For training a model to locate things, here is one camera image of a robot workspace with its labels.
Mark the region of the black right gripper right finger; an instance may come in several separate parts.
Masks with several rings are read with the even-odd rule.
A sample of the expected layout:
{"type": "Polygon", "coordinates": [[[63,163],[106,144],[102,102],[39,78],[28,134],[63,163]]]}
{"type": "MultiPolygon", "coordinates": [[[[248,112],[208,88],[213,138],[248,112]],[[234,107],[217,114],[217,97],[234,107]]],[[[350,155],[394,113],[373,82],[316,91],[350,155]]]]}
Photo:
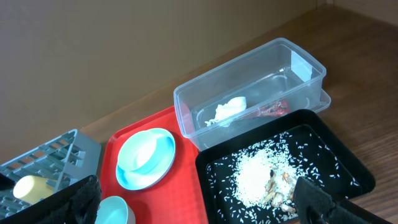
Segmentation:
{"type": "Polygon", "coordinates": [[[302,177],[295,185],[294,204],[301,224],[391,224],[302,177]]]}

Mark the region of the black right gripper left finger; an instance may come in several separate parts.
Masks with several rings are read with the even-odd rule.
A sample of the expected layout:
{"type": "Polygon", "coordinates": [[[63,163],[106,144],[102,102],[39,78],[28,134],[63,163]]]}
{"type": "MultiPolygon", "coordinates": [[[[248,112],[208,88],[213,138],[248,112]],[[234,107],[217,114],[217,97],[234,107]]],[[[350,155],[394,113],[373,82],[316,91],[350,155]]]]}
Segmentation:
{"type": "Polygon", "coordinates": [[[100,181],[96,175],[89,175],[2,219],[1,224],[94,224],[100,201],[100,181]]]}

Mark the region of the mint green bowl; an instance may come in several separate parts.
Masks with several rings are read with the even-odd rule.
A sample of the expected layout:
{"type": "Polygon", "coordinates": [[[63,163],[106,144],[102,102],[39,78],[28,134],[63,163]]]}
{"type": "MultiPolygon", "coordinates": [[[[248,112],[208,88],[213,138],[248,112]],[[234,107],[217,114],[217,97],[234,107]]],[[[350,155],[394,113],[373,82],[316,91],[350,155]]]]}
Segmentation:
{"type": "Polygon", "coordinates": [[[136,216],[123,198],[110,196],[100,202],[95,224],[136,224],[136,216]]]}

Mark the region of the yellow plastic cup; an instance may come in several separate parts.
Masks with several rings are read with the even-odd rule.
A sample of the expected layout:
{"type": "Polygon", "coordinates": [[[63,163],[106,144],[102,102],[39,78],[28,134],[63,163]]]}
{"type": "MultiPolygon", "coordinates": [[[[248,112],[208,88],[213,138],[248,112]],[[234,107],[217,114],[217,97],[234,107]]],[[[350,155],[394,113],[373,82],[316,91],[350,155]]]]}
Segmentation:
{"type": "Polygon", "coordinates": [[[12,190],[13,196],[29,204],[35,204],[54,194],[56,180],[27,175],[18,180],[12,190]]]}

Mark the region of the rice and food scraps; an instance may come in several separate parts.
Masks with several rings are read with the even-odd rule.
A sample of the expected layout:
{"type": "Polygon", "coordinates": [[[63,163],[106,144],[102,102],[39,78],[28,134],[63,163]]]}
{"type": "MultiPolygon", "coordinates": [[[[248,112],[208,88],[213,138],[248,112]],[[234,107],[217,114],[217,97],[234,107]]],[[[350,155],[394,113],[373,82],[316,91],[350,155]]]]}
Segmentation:
{"type": "Polygon", "coordinates": [[[293,197],[300,177],[344,198],[363,191],[331,147],[300,126],[208,163],[203,196],[216,223],[282,223],[297,217],[293,197]]]}

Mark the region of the light blue plate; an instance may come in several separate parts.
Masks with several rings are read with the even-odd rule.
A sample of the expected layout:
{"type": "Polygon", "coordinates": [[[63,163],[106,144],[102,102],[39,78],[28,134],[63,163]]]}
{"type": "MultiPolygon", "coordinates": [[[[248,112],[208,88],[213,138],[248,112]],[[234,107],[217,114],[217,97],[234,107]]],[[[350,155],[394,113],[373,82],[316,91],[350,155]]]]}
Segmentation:
{"type": "Polygon", "coordinates": [[[116,163],[116,180],[127,190],[143,190],[158,183],[170,170],[176,155],[176,143],[171,132],[163,128],[148,129],[157,134],[162,134],[167,139],[160,153],[160,160],[156,166],[147,172],[123,171],[116,163]]]}

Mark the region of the light blue bowl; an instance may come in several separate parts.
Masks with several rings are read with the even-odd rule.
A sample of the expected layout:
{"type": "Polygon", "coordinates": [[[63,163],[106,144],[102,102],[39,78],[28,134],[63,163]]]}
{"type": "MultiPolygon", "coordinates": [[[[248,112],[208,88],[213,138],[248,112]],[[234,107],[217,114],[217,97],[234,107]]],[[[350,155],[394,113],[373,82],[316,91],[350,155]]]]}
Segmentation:
{"type": "Polygon", "coordinates": [[[151,130],[132,135],[121,147],[118,154],[118,166],[125,172],[147,172],[160,160],[164,141],[162,134],[151,130]]]}

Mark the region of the red snack wrapper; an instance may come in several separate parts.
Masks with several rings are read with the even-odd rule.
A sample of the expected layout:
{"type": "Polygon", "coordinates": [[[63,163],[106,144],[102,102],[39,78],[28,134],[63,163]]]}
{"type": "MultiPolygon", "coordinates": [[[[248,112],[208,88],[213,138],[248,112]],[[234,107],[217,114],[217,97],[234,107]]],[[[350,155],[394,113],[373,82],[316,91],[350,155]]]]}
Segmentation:
{"type": "Polygon", "coordinates": [[[260,118],[260,117],[281,117],[291,112],[287,100],[275,101],[269,105],[259,107],[247,118],[260,118]]]}

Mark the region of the white napkin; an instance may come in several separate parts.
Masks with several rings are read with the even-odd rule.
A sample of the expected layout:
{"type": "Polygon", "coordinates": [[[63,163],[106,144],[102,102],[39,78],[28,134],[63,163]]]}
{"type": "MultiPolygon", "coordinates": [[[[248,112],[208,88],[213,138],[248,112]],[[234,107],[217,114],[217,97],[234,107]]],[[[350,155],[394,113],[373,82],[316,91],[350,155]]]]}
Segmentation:
{"type": "Polygon", "coordinates": [[[216,108],[216,114],[213,119],[205,121],[207,126],[210,126],[214,123],[227,119],[233,115],[236,115],[247,108],[246,98],[244,96],[239,96],[230,99],[224,105],[218,105],[216,108]]]}

